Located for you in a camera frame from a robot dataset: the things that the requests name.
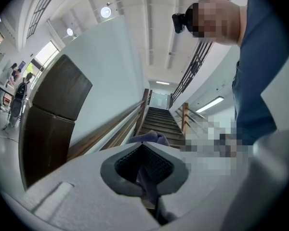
desk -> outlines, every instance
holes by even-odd
[[[6,88],[5,86],[3,86],[3,85],[0,85],[0,91],[3,91],[3,92],[5,92],[5,93],[7,93],[7,94],[9,94],[10,96],[14,96],[14,93],[13,92],[11,92],[11,90],[9,90],[8,88]]]

black mesh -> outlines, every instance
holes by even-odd
[[[155,185],[166,179],[174,170],[174,165],[146,146],[141,146],[115,163],[116,172],[124,179],[135,182],[140,166],[148,173]]]

